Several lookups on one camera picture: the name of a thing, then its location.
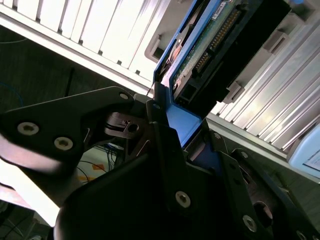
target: green circuit board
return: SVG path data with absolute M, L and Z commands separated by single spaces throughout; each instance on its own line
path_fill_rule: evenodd
M 220 3 L 220 6 L 212 15 L 192 50 L 175 74 L 172 85 L 175 85 L 178 80 L 187 76 L 195 67 L 199 70 L 202 69 L 206 61 L 210 58 L 206 52 L 207 48 L 218 47 L 240 15 L 241 12 L 236 9 L 239 3 L 241 3 L 241 0 L 222 1 Z

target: cable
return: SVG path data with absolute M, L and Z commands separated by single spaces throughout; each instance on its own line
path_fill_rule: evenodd
M 10 229 L 12 228 L 11 226 L 6 225 L 6 224 L 2 224 L 2 225 L 0 226 L 0 228 L 2 228 L 2 227 L 7 227 L 7 228 L 10 228 Z M 20 233 L 20 232 L 18 232 L 18 231 L 16 231 L 16 230 L 13 230 L 13 232 L 16 233 L 16 234 L 18 234 L 19 236 L 23 237 L 23 234 Z
M 116 147 L 111 146 L 111 145 L 109 145 L 109 144 L 106 144 L 106 145 L 104 146 L 104 148 L 106 148 L 106 146 L 107 146 L 107 149 L 108 149 L 108 153 L 111 154 L 111 162 L 112 162 L 113 165 L 114 165 L 114 164 L 115 164 L 115 160 L 113 159 L 113 155 L 117 155 L 118 152 L 119 152 L 119 149 L 117 149 Z
M 7 220 L 10 224 L 12 224 L 12 226 L 14 226 L 14 223 L 13 223 L 9 218 L 7 218 L 6 220 Z M 22 237 L 24 236 L 18 227 L 15 227 L 15 229 L 17 229 L 17 230 L 19 231 L 19 233 L 21 234 Z
M 90 180 L 89 180 L 89 177 L 88 177 L 88 175 L 82 170 L 82 169 L 80 169 L 78 166 L 76 167 L 77 169 L 79 169 L 80 170 L 80 172 L 82 172 L 83 173 L 83 175 L 86 177 L 86 181 L 87 181 L 87 183 L 88 182 L 90 182 Z
M 102 167 L 100 167 L 99 165 L 97 164 L 94 164 L 93 162 L 90 162 L 90 161 L 80 161 L 80 163 L 87 163 L 87 164 L 91 164 L 93 166 L 96 166 L 97 168 L 101 169 L 102 171 L 104 171 L 105 173 L 107 173 L 106 170 L 104 170 Z
M 19 94 L 12 86 L 10 86 L 10 85 L 8 85 L 8 84 L 6 84 L 6 83 L 4 83 L 4 82 L 1 82 L 1 81 L 0 81 L 0 85 L 7 87 L 7 88 L 10 89 L 12 92 L 14 92 L 14 93 L 18 96 L 18 98 L 19 98 L 19 100 L 20 100 L 21 107 L 24 106 L 24 101 L 22 100 L 22 97 L 20 96 L 20 94 Z
M 105 153 L 106 153 L 106 157 L 107 157 L 107 159 L 108 159 L 108 171 L 110 172 L 110 170 L 111 170 L 111 164 L 110 164 L 108 149 L 106 148 L 106 145 L 103 145 L 103 147 L 104 147 L 104 151 L 105 151 Z
M 14 227 L 13 228 L 11 228 L 11 230 L 10 231 L 8 231 L 8 233 L 5 235 L 5 236 L 3 236 L 2 238 L 0 238 L 0 239 L 4 239 L 4 240 L 6 240 L 7 239 L 7 237 L 8 237 L 8 235 L 19 225 L 19 224 L 21 224 L 24 220 L 26 220 L 28 217 L 30 217 L 31 215 L 33 214 L 33 212 L 32 213 L 30 213 L 30 214 L 28 214 L 28 216 L 26 216 L 25 218 L 23 218 L 23 219 L 21 219 L 16 225 L 14 225 Z
M 0 44 L 17 44 L 24 42 L 25 40 L 28 40 L 27 38 L 22 39 L 22 40 L 17 40 L 17 41 L 0 41 Z

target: white metal panel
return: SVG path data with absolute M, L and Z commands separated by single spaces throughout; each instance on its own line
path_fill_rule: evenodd
M 118 0 L 93 1 L 81 36 L 84 47 L 99 52 L 117 3 Z
M 143 39 L 145 31 L 151 22 L 155 11 L 157 10 L 159 2 L 160 0 L 144 1 L 144 6 L 142 7 L 140 14 L 132 28 L 130 36 L 119 53 L 119 60 L 122 62 L 121 65 L 124 68 L 129 68 L 140 42 Z
M 17 11 L 26 17 L 36 20 L 39 0 L 19 0 Z
M 57 32 L 66 0 L 43 0 L 40 11 L 40 23 Z
M 115 63 L 119 61 L 119 53 L 128 44 L 128 37 L 137 21 L 143 4 L 144 0 L 121 1 L 101 46 L 102 55 L 105 58 Z
M 61 25 L 62 35 L 66 38 L 71 38 L 74 29 L 81 0 L 68 0 L 66 4 L 65 13 Z
M 218 103 L 212 113 L 288 151 L 319 117 L 319 102 L 320 16 L 315 14 L 289 34 L 287 45 L 266 61 L 235 103 Z
M 282 64 L 280 69 L 276 69 L 275 71 L 268 69 L 264 73 L 263 80 L 266 80 L 266 84 L 264 84 L 262 89 L 253 94 L 250 102 L 247 102 L 241 110 L 241 113 L 233 119 L 235 125 L 251 132 L 250 126 L 254 121 L 258 121 L 260 114 L 263 113 L 270 104 L 278 100 L 278 96 L 283 94 L 283 91 L 289 87 L 297 90 L 301 88 L 299 85 L 301 76 L 299 76 L 299 74 L 306 69 L 307 66 L 312 66 L 313 69 L 315 68 L 314 66 L 319 66 L 318 60 L 313 62 L 313 59 L 319 54 L 319 49 L 317 50 L 320 43 L 320 39 L 317 38 L 319 34 L 320 28 L 314 31 L 307 40 L 303 41 L 303 44 Z M 312 79 L 317 72 L 319 72 L 318 68 L 312 71 L 311 76 L 309 76 L 307 72 L 307 78 Z
M 146 94 L 151 86 L 149 80 L 1 4 L 0 25 L 137 93 Z
M 12 6 L 14 4 L 14 0 L 3 0 L 3 4 L 9 8 L 12 8 Z
M 137 70 L 140 71 L 140 76 L 143 78 L 146 78 L 150 81 L 152 81 L 154 77 L 154 70 L 157 66 L 155 62 L 148 59 L 145 56 L 146 48 L 148 47 L 148 44 L 150 43 L 155 31 L 157 30 L 157 27 L 164 16 L 167 7 L 169 5 L 171 0 L 161 0 L 159 7 L 149 25 L 149 27 L 146 30 L 146 33 L 144 35 L 143 40 L 141 41 L 141 44 L 136 51 L 136 54 L 134 56 L 134 59 L 132 60 L 132 63 L 130 64 L 129 69 L 132 72 L 136 72 Z
M 78 43 L 86 24 L 86 19 L 90 10 L 92 0 L 82 0 L 78 14 L 76 16 L 75 24 L 72 30 L 71 40 Z

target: sticker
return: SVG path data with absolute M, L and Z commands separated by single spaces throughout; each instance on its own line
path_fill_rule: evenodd
M 311 157 L 309 157 L 304 165 L 320 171 L 320 149 L 316 151 Z
M 218 9 L 215 11 L 215 13 L 212 16 L 213 20 L 217 19 L 217 17 L 220 15 L 220 13 L 222 12 L 222 10 L 224 9 L 226 4 L 227 4 L 226 1 L 221 2 L 220 6 L 218 7 Z

